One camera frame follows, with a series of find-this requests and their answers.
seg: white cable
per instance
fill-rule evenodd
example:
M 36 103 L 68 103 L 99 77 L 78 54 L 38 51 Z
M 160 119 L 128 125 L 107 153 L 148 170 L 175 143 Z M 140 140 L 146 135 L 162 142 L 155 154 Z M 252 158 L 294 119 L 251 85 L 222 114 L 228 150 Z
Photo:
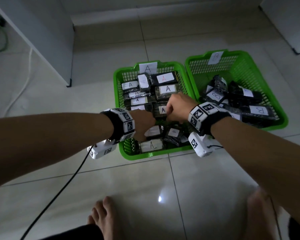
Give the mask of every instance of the white cable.
M 19 92 L 18 96 L 13 101 L 11 101 L 11 103 L 9 104 L 7 109 L 4 111 L 3 117 L 6 117 L 8 115 L 8 112 L 10 111 L 10 109 L 12 108 L 14 103 L 18 100 L 18 98 L 21 96 L 21 94 L 23 94 L 23 92 L 25 91 L 25 89 L 27 88 L 27 86 L 29 84 L 30 75 L 31 75 L 31 55 L 32 55 L 32 48 L 30 48 L 30 52 L 29 52 L 29 66 L 28 66 L 27 80 L 25 81 L 25 84 L 24 84 L 23 88 L 21 89 L 21 91 Z

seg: basket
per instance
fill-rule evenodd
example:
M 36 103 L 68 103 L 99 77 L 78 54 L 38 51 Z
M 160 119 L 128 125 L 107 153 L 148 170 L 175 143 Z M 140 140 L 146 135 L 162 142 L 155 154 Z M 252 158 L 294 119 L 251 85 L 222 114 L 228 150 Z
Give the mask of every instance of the basket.
M 208 65 L 211 55 L 214 52 L 222 51 L 223 54 L 219 63 Z M 247 52 L 228 51 L 227 49 L 209 51 L 203 55 L 188 57 L 185 61 L 185 67 L 197 100 L 200 98 L 199 92 L 207 87 L 215 75 L 219 74 L 228 84 L 234 80 L 244 88 L 262 93 L 263 102 L 261 104 L 269 105 L 277 118 L 271 126 L 265 127 L 263 130 L 278 130 L 288 125 L 287 115 Z
M 160 62 L 158 60 L 147 61 L 147 62 L 137 63 L 137 64 L 135 64 L 134 67 L 119 68 L 118 70 L 116 70 L 114 72 L 113 85 L 114 85 L 115 105 L 117 108 L 120 108 L 120 107 L 124 108 L 124 97 L 123 97 L 121 84 L 128 82 L 130 80 L 136 79 L 137 75 L 139 73 L 139 64 L 150 63 L 150 62 L 158 62 L 157 73 L 176 71 L 176 78 L 179 82 L 180 87 L 182 88 L 182 92 L 184 94 L 189 95 L 193 99 L 195 98 L 192 87 L 191 87 L 191 83 L 187 76 L 186 69 L 184 68 L 184 66 L 181 63 L 179 63 L 179 62 Z M 125 141 L 121 141 L 119 143 L 120 153 L 127 160 L 137 160 L 137 159 L 148 158 L 148 157 L 158 156 L 158 155 L 162 155 L 162 154 L 192 149 L 191 145 L 177 147 L 177 148 L 173 148 L 173 146 L 171 145 L 171 148 L 168 147 L 165 150 L 146 152 L 146 153 L 139 154 L 138 147 L 139 146 L 138 146 L 137 141 L 133 138 L 125 140 Z

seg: tiled floor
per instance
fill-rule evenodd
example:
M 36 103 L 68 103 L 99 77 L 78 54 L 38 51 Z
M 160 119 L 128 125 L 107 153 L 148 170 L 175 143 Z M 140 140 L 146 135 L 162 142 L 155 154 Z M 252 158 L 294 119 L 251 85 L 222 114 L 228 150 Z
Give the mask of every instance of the tiled floor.
M 9 116 L 99 112 L 115 106 L 117 68 L 148 60 L 184 63 L 190 55 L 216 49 L 244 50 L 288 115 L 288 126 L 272 133 L 300 145 L 300 56 L 291 53 L 262 13 L 213 20 L 195 15 L 176 23 L 139 15 L 139 25 L 106 25 L 103 32 L 95 32 L 100 26 L 77 28 L 72 88 L 33 53 L 31 82 Z M 23 86 L 28 65 L 28 46 L 7 29 L 11 43 L 0 53 L 0 117 Z M 83 150 L 0 187 L 0 239 L 20 238 L 85 154 Z M 94 202 L 105 195 L 113 196 L 129 239 L 238 239 L 245 227 L 246 199 L 255 187 L 224 149 L 206 158 L 186 151 L 138 161 L 125 160 L 117 149 L 98 160 L 88 158 L 27 239 L 83 225 Z M 279 223 L 287 239 L 284 219 Z

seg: person's right hand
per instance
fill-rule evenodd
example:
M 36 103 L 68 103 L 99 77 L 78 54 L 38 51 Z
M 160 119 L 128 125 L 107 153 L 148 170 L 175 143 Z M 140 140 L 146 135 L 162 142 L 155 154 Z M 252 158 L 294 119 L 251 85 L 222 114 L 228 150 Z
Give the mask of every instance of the person's right hand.
M 167 121 L 188 121 L 189 113 L 198 105 L 197 101 L 182 92 L 171 95 L 167 103 Z

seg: bare foot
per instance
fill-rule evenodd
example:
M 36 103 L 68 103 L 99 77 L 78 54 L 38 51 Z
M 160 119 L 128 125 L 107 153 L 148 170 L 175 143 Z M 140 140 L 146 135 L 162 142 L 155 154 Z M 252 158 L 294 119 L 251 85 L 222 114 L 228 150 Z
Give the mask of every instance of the bare foot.
M 270 196 L 259 188 L 248 198 L 247 205 L 247 229 L 243 239 L 274 240 L 277 225 Z
M 87 224 L 96 224 L 100 228 L 104 240 L 124 239 L 116 209 L 109 196 L 106 196 L 103 201 L 96 202 L 91 215 L 88 216 Z

